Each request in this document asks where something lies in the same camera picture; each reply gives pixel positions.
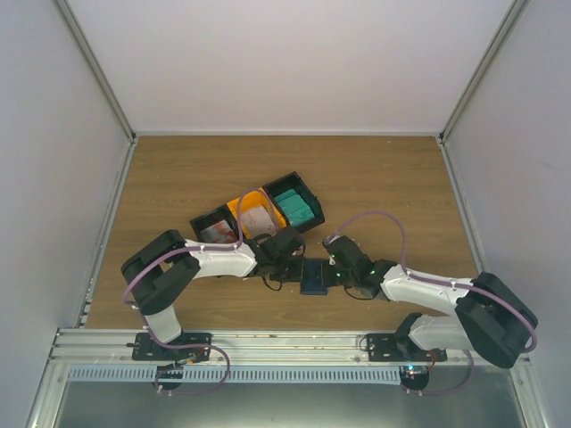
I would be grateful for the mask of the navy blue card holder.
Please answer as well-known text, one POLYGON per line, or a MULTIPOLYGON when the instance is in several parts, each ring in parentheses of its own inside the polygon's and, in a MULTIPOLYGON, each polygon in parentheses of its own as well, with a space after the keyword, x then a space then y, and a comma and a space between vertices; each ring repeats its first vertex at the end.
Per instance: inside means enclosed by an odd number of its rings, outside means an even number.
POLYGON ((327 286, 323 283, 323 259, 306 259, 302 268, 300 294, 305 296, 326 296, 327 286))

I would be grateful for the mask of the black bin with red cards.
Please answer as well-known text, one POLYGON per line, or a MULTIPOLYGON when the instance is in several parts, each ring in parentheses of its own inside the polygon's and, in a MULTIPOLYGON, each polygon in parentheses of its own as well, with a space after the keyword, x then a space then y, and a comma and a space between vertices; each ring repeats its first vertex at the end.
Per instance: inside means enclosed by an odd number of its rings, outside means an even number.
POLYGON ((229 207, 224 204, 189 221, 198 242, 236 243, 237 223, 229 207))

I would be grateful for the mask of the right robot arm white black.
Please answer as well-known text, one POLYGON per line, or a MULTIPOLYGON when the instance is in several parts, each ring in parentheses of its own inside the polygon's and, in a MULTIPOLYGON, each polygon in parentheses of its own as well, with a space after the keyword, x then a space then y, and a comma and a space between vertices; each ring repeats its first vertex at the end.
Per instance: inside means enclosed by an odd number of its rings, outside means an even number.
POLYGON ((409 315, 395 339, 396 353, 414 361, 426 350, 474 351, 488 363, 511 368, 538 344, 538 319, 494 274, 450 278, 429 275, 390 260, 371 260, 351 238, 337 235, 323 246, 332 277, 364 300, 408 302, 437 311, 409 315))

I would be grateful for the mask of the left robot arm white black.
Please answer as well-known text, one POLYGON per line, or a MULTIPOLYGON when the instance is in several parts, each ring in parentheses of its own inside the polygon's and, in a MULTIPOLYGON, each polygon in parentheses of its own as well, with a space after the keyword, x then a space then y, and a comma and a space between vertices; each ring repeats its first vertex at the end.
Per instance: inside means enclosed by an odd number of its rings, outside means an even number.
POLYGON ((198 243, 168 230, 123 263, 120 272, 128 287, 121 300, 138 309, 153 337, 153 350, 172 360, 184 349, 174 302, 192 281, 279 275, 304 248, 302 235, 290 226, 273 236, 237 243, 198 243))

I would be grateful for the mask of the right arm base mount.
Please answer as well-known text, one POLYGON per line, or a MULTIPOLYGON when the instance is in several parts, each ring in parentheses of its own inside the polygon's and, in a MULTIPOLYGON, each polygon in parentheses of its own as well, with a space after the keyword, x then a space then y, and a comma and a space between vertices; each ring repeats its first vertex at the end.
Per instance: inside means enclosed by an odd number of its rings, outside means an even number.
POLYGON ((445 350, 422 350, 411 339, 395 333, 367 333, 358 341, 358 348, 368 354, 370 362, 443 362, 445 350))

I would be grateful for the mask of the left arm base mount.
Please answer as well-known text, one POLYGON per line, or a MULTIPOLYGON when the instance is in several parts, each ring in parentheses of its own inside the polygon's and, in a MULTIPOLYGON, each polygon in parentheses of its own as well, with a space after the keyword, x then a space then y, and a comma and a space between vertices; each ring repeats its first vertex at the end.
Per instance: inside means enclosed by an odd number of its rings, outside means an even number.
POLYGON ((197 344, 211 344, 210 333, 187 333, 170 343, 172 346, 185 346, 184 349, 164 348, 151 338, 149 333, 138 333, 134 341, 128 342, 131 357, 135 361, 202 362, 210 357, 210 350, 197 347, 197 344))

